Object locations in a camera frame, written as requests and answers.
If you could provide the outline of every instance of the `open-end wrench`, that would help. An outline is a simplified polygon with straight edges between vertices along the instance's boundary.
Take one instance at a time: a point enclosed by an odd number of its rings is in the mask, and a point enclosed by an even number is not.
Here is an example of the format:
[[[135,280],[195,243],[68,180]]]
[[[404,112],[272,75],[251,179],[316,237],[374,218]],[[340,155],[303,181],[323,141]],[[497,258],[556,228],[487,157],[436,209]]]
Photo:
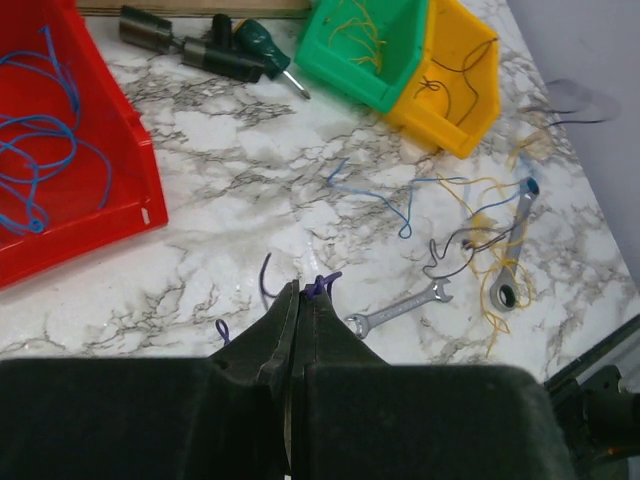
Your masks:
[[[533,201],[538,198],[540,188],[531,177],[525,178],[520,183],[520,200],[513,218],[513,230],[509,235],[507,250],[504,254],[502,270],[498,278],[489,289],[489,298],[493,306],[501,312],[508,312],[516,308],[518,304],[518,286],[516,285],[515,269],[520,258],[522,241],[527,217],[531,211]]]
[[[444,293],[444,286],[449,283],[446,278],[434,280],[427,287],[426,290],[413,295],[401,302],[395,303],[390,307],[383,308],[382,310],[372,313],[371,315],[364,315],[362,313],[354,313],[349,315],[345,322],[347,325],[350,323],[352,331],[359,337],[365,338],[369,332],[378,325],[388,322],[389,320],[399,317],[414,308],[418,308],[428,302],[437,300],[439,302],[450,302],[453,297]]]

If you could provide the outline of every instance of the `blue wire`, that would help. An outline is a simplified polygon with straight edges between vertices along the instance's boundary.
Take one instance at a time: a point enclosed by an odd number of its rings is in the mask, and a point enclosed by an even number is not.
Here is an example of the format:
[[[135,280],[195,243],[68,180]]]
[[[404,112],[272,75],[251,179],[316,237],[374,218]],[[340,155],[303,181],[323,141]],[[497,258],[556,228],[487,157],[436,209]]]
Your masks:
[[[413,190],[414,190],[414,185],[416,183],[421,183],[421,182],[440,182],[440,181],[463,181],[463,182],[468,182],[469,179],[466,177],[448,177],[448,178],[414,178],[413,180],[411,180],[409,182],[409,201],[407,204],[407,214],[406,216],[397,208],[395,208],[393,205],[391,205],[391,202],[384,197],[383,195],[380,195],[379,193],[375,193],[375,192],[370,192],[368,190],[361,190],[359,188],[353,188],[353,187],[349,187],[349,186],[344,186],[344,185],[337,185],[334,182],[334,177],[336,175],[338,175],[338,173],[340,173],[342,171],[342,169],[344,168],[344,166],[346,165],[346,163],[349,161],[349,158],[345,158],[340,162],[340,165],[338,165],[338,168],[336,168],[331,175],[329,175],[329,178],[327,179],[327,183],[331,188],[335,188],[337,190],[341,190],[343,192],[347,192],[347,193],[355,193],[357,195],[366,195],[368,197],[373,197],[373,198],[377,198],[379,200],[382,200],[384,202],[384,204],[391,209],[396,215],[398,215],[403,221],[404,221],[404,225],[400,228],[400,230],[398,231],[398,236],[402,239],[407,239],[409,237],[411,237],[411,235],[413,234],[413,229],[411,228],[411,207],[413,205]],[[501,205],[504,205],[506,203],[509,203],[513,200],[515,200],[516,198],[520,197],[520,194],[523,192],[523,190],[526,190],[527,187],[526,185],[523,186],[524,184],[522,184],[518,187],[518,191],[516,191],[513,195],[511,195],[509,198],[507,198],[506,200],[502,200],[500,202],[495,202],[495,203],[490,203],[487,205],[483,205],[482,207],[480,207],[478,210],[476,210],[475,212],[473,212],[473,214],[471,215],[471,218],[473,218],[474,216],[476,216],[478,213],[483,212],[485,210],[488,210],[490,208],[494,208],[494,207],[499,207]],[[464,189],[464,201],[467,202],[468,198],[469,198],[469,190],[470,190],[470,185],[465,185],[465,189]],[[464,210],[464,206],[462,207],[462,211],[463,211],[463,215],[466,213]]]
[[[343,185],[337,185],[333,179],[336,175],[338,175],[338,173],[340,173],[342,171],[342,169],[344,168],[344,166],[346,165],[346,163],[349,161],[349,158],[345,158],[340,162],[340,165],[338,165],[338,168],[336,168],[331,175],[329,175],[329,178],[327,179],[327,184],[331,187],[331,188],[335,188],[336,190],[341,190],[343,192],[347,192],[347,193],[355,193],[357,195],[366,195],[368,197],[373,197],[373,198],[377,198],[379,200],[382,200],[384,202],[384,204],[391,210],[393,211],[396,215],[398,215],[403,221],[404,221],[404,225],[400,228],[400,230],[398,230],[398,236],[402,239],[407,239],[410,238],[411,235],[413,234],[413,229],[411,228],[411,207],[413,205],[413,190],[414,190],[414,185],[416,183],[421,183],[421,182],[438,182],[438,181],[442,181],[442,180],[463,180],[463,181],[468,181],[467,178],[465,177],[449,177],[449,178],[444,178],[444,179],[440,179],[440,178],[415,178],[413,180],[411,180],[409,182],[409,201],[407,204],[407,215],[405,216],[400,210],[398,210],[397,208],[395,208],[393,205],[391,205],[391,202],[384,197],[383,195],[380,195],[379,193],[375,193],[375,192],[370,192],[368,190],[361,190],[359,188],[353,188],[353,187],[348,187],[348,186],[343,186]],[[467,198],[468,195],[468,185],[466,186],[467,188],[465,188],[465,200]]]
[[[9,194],[13,195],[25,204],[25,213],[28,217],[27,223],[20,223],[8,218],[4,214],[0,214],[0,226],[3,226],[9,232],[16,235],[24,235],[27,232],[42,233],[48,227],[49,215],[46,210],[35,201],[37,188],[41,182],[49,180],[60,174],[71,164],[77,154],[78,145],[81,145],[98,155],[105,164],[107,170],[105,190],[98,209],[105,207],[109,199],[109,193],[111,191],[111,184],[113,181],[113,169],[106,155],[97,147],[84,140],[78,139],[75,136],[75,132],[79,128],[81,120],[80,94],[78,86],[71,75],[71,71],[66,66],[61,65],[58,61],[49,27],[45,26],[41,28],[39,33],[43,34],[45,37],[48,55],[43,55],[29,50],[14,51],[0,58],[0,66],[11,65],[17,68],[22,68],[39,75],[43,75],[44,77],[56,82],[64,90],[67,99],[69,100],[75,121],[74,125],[69,127],[64,122],[51,115],[41,114],[24,117],[11,117],[9,115],[0,114],[0,120],[2,120],[2,123],[0,123],[0,130],[13,125],[19,125],[32,130],[31,133],[18,135],[9,142],[0,140],[0,155],[6,151],[11,151],[23,157],[26,161],[26,167],[33,172],[32,178],[28,180],[0,173],[0,188],[3,188]],[[14,60],[15,57],[19,56],[45,61],[51,65],[55,74],[51,74],[39,67]],[[61,160],[39,165],[32,155],[17,147],[21,142],[36,137],[66,138],[69,140],[71,145],[70,153]],[[13,188],[10,183],[31,185],[29,194],[25,197]]]

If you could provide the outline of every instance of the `green screwdriver handle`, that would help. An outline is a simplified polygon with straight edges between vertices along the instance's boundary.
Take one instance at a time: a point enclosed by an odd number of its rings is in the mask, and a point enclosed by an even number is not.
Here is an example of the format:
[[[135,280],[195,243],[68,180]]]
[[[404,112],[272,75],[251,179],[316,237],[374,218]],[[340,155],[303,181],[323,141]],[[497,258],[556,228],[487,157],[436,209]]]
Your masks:
[[[264,73],[273,80],[284,72],[291,59],[276,47],[266,28],[252,19],[240,23],[233,34],[234,40],[247,53],[259,55],[265,60]]]

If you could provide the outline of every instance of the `green plastic bin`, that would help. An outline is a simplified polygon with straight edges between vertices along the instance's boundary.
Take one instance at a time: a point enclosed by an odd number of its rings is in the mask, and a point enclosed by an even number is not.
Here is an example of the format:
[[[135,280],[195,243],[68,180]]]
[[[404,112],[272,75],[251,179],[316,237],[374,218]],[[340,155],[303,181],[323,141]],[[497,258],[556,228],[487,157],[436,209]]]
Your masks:
[[[387,113],[422,59],[428,2],[322,0],[302,32],[296,63],[311,75]],[[361,25],[367,15],[375,31]],[[372,51],[380,54],[378,65],[362,60],[373,57]]]

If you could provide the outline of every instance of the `marble countertop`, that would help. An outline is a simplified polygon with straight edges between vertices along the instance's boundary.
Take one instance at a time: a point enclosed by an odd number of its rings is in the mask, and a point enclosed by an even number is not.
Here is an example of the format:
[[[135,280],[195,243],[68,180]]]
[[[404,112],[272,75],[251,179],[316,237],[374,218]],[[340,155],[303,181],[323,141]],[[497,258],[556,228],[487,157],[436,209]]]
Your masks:
[[[424,289],[427,243],[461,225],[460,205],[437,184],[419,186],[413,235],[403,240],[401,220],[382,202],[331,189],[327,178],[349,158],[338,182],[406,209],[403,187],[415,177],[488,175],[510,183],[523,176],[505,168],[516,123],[508,112],[544,98],[542,81],[504,0],[463,3],[499,34],[505,112],[464,161],[424,152],[295,66],[311,101],[283,80],[240,85],[182,66],[177,57],[121,43],[116,19],[88,19],[153,136],[170,223],[0,293],[2,358],[209,355],[222,346],[215,319],[225,319],[235,337],[264,313],[258,272],[268,252],[271,291],[293,278],[311,282],[341,270],[334,306],[343,317]],[[204,32],[207,23],[176,20],[174,30]],[[283,50],[294,51],[300,21],[265,26]],[[367,337],[382,358],[507,363],[543,380],[640,311],[638,290],[578,160],[562,136],[555,143],[555,153],[533,165],[542,193],[521,263],[534,301],[505,317],[511,333],[499,335],[487,356],[492,327],[481,315],[480,282],[467,270],[447,285],[452,302],[429,304]],[[473,205],[487,186],[471,189]],[[489,215],[502,223],[512,212]]]

